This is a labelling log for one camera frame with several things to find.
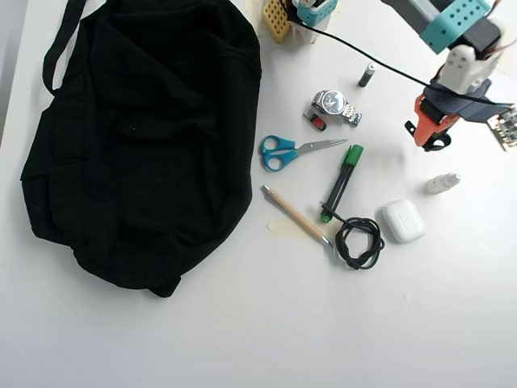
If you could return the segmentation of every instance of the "blue scissors handle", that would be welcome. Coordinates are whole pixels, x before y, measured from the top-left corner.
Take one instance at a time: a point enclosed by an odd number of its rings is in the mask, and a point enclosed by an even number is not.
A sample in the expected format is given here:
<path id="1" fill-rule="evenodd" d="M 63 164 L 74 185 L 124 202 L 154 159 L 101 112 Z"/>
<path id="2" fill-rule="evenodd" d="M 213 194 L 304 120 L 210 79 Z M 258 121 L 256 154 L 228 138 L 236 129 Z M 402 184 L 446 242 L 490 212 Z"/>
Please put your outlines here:
<path id="1" fill-rule="evenodd" d="M 273 140 L 275 141 L 274 148 L 267 148 L 266 141 Z M 298 157 L 298 153 L 295 150 L 295 142 L 283 139 L 282 137 L 278 137 L 275 135 L 266 136 L 262 143 L 260 144 L 260 150 L 263 155 L 264 165 L 271 171 L 277 172 L 281 171 L 286 167 L 290 162 Z M 270 162 L 273 160 L 279 161 L 279 166 L 274 168 Z"/>
<path id="2" fill-rule="evenodd" d="M 288 151 L 284 152 L 282 154 L 265 154 L 263 156 L 264 159 L 264 165 L 273 172 L 278 172 L 284 169 L 290 162 L 292 162 L 294 159 L 298 158 L 298 153 L 296 151 Z M 271 165 L 272 160 L 278 160 L 279 166 L 277 168 L 274 168 Z"/>
<path id="3" fill-rule="evenodd" d="M 266 141 L 273 140 L 275 142 L 275 147 L 273 148 L 267 148 L 266 147 Z M 269 135 L 262 140 L 262 143 L 260 143 L 260 150 L 262 152 L 262 155 L 267 155 L 272 152 L 276 151 L 285 151 L 285 150 L 294 150 L 295 149 L 295 142 L 283 139 L 282 137 L 278 137 L 275 135 Z"/>

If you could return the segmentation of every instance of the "scissor blade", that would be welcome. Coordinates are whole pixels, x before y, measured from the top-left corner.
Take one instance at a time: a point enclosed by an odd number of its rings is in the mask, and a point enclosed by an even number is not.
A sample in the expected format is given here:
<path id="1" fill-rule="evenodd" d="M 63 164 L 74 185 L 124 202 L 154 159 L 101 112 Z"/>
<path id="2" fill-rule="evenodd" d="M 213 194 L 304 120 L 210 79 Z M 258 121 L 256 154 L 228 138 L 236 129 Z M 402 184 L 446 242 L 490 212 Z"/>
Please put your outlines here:
<path id="1" fill-rule="evenodd" d="M 315 141 L 314 143 L 306 143 L 302 145 L 298 150 L 296 150 L 296 152 L 298 153 L 298 155 L 301 156 L 311 151 L 317 151 L 322 150 L 324 148 L 337 146 L 338 144 L 342 144 L 347 141 L 348 139 Z"/>

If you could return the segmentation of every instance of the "watch face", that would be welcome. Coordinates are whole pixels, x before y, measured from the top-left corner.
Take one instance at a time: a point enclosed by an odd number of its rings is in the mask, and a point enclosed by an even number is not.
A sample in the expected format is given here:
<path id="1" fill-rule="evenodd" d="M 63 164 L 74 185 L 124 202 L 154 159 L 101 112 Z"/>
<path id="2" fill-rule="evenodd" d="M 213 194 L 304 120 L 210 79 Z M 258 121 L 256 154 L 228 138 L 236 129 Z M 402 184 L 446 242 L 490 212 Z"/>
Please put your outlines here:
<path id="1" fill-rule="evenodd" d="M 345 97 L 338 91 L 327 91 L 323 96 L 323 109 L 329 115 L 338 115 L 344 110 L 346 104 Z"/>

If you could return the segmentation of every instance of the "bag strap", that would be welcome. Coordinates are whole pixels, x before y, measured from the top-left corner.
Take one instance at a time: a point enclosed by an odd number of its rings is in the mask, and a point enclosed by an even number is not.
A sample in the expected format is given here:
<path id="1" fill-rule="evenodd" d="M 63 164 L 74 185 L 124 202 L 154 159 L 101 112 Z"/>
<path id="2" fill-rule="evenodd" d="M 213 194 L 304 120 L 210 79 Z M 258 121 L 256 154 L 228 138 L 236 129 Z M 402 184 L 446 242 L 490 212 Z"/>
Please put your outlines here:
<path id="1" fill-rule="evenodd" d="M 43 61 L 43 84 L 47 90 L 54 95 L 56 90 L 53 87 L 54 74 L 56 73 L 57 61 L 61 54 L 66 50 L 66 46 L 75 29 L 81 21 L 82 11 L 86 5 L 86 0 L 69 0 L 66 4 L 65 13 L 61 26 L 57 32 L 56 39 L 45 55 Z"/>

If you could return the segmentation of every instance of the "black wire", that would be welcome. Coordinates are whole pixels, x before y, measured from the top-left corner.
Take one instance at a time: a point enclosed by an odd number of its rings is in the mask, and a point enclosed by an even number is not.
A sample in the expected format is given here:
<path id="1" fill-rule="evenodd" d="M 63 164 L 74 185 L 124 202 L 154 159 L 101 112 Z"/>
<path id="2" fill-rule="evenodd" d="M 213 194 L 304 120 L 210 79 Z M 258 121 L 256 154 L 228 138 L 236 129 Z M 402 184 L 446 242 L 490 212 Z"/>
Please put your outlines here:
<path id="1" fill-rule="evenodd" d="M 379 224 L 370 218 L 353 217 L 344 220 L 327 205 L 322 204 L 322 208 L 343 223 L 341 230 L 336 234 L 335 245 L 339 254 L 347 262 L 348 266 L 354 269 L 365 270 L 373 268 L 373 266 L 377 264 L 377 260 L 379 260 L 380 251 L 385 249 L 385 241 L 380 236 Z M 358 258 L 350 256 L 350 250 L 347 245 L 347 238 L 353 229 L 361 230 L 372 236 L 370 249 L 363 252 L 363 254 Z"/>
<path id="2" fill-rule="evenodd" d="M 306 25 L 304 23 L 299 22 L 297 20 L 297 17 L 296 18 L 293 17 L 288 12 L 288 9 L 286 8 L 286 6 L 284 5 L 284 2 L 282 0 L 280 0 L 280 5 L 284 9 L 285 14 L 288 17 L 288 21 L 293 22 L 294 24 L 297 24 L 298 26 L 300 26 L 302 28 L 305 28 L 306 30 L 309 30 L 309 31 L 312 31 L 312 32 L 316 32 L 316 33 L 318 33 L 320 35 L 323 35 L 323 36 L 326 36 L 328 38 L 337 40 L 339 43 L 346 45 L 350 49 L 356 51 L 357 53 L 359 53 L 361 55 L 364 55 L 366 58 L 368 58 L 371 61 L 374 61 L 375 63 L 385 67 L 386 69 L 391 70 L 394 73 L 396 73 L 398 75 L 401 75 L 402 77 L 408 78 L 409 80 L 411 80 L 413 82 L 416 82 L 416 83 L 418 83 L 418 84 L 420 84 L 420 85 L 422 85 L 424 87 L 428 87 L 429 89 L 431 89 L 433 91 L 438 91 L 439 93 L 444 93 L 444 94 L 447 94 L 447 95 L 453 95 L 454 97 L 457 97 L 458 99 L 466 99 L 468 101 L 473 101 L 474 103 L 484 103 L 486 105 L 494 105 L 494 106 L 511 106 L 512 105 L 512 103 L 495 103 L 493 101 L 490 101 L 489 99 L 479 99 L 478 97 L 471 97 L 471 96 L 468 96 L 468 95 L 459 95 L 456 92 L 451 91 L 449 89 L 442 89 L 442 88 L 439 88 L 439 87 L 432 86 L 432 85 L 430 85 L 427 82 L 424 82 L 424 81 L 422 81 L 422 80 L 420 80 L 420 79 L 418 79 L 416 77 L 413 77 L 412 75 L 409 75 L 409 74 L 404 73 L 403 71 L 401 71 L 399 69 L 394 68 L 391 65 L 388 65 L 387 63 L 384 63 L 383 61 L 375 58 L 373 55 L 370 55 L 370 54 L 366 53 L 361 48 L 358 48 L 358 47 L 354 46 L 352 43 L 347 42 L 346 40 L 343 40 L 343 39 L 337 37 L 336 35 L 329 34 L 328 32 L 325 32 L 325 31 L 322 31 L 322 30 L 318 30 L 317 28 L 310 27 L 310 26 L 308 26 L 308 25 Z"/>

